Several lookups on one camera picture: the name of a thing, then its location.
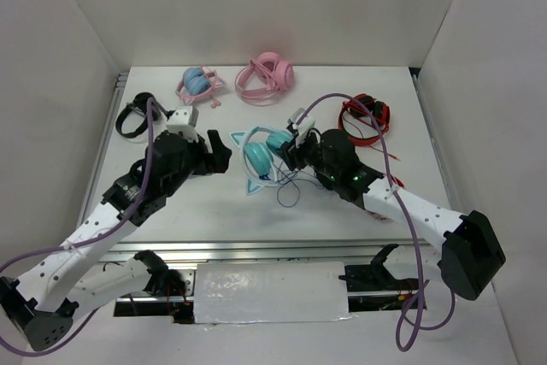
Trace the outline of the teal cat ear headphones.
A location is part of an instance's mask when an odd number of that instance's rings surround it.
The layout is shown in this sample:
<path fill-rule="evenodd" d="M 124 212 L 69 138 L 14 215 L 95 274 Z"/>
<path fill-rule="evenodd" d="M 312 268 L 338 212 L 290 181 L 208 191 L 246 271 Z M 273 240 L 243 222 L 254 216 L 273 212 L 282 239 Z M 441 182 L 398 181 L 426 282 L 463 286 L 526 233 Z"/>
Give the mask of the teal cat ear headphones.
<path fill-rule="evenodd" d="M 274 157 L 281 159 L 282 145 L 292 141 L 293 136 L 289 132 L 256 126 L 248 132 L 231 132 L 230 139 L 238 149 L 239 161 L 247 176 L 247 196 L 265 187 L 281 185 L 280 171 Z"/>

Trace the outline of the red white headphones under arm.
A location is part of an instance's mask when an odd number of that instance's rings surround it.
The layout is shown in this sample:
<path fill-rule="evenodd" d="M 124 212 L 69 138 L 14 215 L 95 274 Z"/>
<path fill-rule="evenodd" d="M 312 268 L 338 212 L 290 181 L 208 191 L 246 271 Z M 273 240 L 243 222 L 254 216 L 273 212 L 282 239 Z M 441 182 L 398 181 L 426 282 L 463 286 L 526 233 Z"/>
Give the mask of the red white headphones under arm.
<path fill-rule="evenodd" d="M 403 212 L 395 197 L 397 191 L 398 186 L 391 185 L 386 176 L 376 179 L 363 195 L 365 209 L 397 223 L 403 223 Z"/>

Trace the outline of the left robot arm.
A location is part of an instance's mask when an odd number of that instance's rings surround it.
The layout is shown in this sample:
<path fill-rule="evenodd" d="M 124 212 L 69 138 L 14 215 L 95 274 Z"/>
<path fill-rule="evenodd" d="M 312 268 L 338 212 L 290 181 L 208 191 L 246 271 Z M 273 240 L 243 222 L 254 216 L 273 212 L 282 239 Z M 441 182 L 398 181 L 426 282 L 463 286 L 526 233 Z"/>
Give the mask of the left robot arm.
<path fill-rule="evenodd" d="M 181 276 L 153 251 L 88 277 L 116 244 L 162 209 L 191 176 L 223 174 L 232 152 L 216 130 L 185 138 L 162 132 L 150 137 L 144 157 L 103 194 L 87 219 L 59 246 L 36 251 L 41 261 L 17 278 L 1 278 L 1 307 L 31 347 L 29 356 L 59 350 L 81 317 L 126 294 L 183 291 Z"/>

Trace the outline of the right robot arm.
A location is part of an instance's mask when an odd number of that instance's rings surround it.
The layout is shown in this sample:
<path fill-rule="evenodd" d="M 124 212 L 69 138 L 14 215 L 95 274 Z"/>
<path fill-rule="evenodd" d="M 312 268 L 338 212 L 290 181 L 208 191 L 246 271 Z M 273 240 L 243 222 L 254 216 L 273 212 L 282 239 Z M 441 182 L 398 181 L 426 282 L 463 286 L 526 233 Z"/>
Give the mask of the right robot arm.
<path fill-rule="evenodd" d="M 506 262 L 491 222 L 477 210 L 468 215 L 436 204 L 388 182 L 387 174 L 359 159 L 355 146 L 337 129 L 301 144 L 294 138 L 274 150 L 290 170 L 310 167 L 330 191 L 360 209 L 399 224 L 413 223 L 440 253 L 440 279 L 459 297 L 476 300 Z"/>

